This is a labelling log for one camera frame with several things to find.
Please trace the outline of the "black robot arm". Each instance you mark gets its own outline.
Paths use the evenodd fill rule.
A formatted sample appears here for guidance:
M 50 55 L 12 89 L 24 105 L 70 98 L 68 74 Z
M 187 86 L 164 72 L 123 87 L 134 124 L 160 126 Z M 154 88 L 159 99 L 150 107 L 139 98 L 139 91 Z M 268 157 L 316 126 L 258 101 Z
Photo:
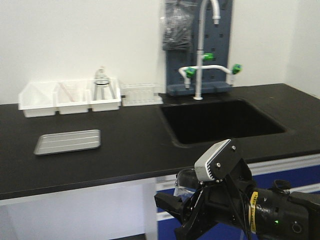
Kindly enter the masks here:
M 180 171 L 191 196 L 182 199 L 167 193 L 154 197 L 157 207 L 180 222 L 174 234 L 178 240 L 196 240 L 218 224 L 255 233 L 260 240 L 317 240 L 320 237 L 320 196 L 289 192 L 275 180 L 272 188 L 257 188 L 248 165 L 239 161 L 233 169 L 209 180 L 194 170 Z

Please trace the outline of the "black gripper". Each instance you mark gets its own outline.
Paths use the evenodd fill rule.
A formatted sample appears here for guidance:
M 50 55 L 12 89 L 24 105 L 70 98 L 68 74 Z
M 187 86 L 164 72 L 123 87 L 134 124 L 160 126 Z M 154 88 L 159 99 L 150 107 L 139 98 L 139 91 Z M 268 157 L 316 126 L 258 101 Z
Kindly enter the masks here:
M 250 224 L 250 195 L 255 187 L 246 162 L 240 162 L 222 180 L 199 181 L 191 196 L 159 192 L 155 205 L 177 219 L 181 226 L 174 230 L 177 240 L 197 240 L 218 223 Z

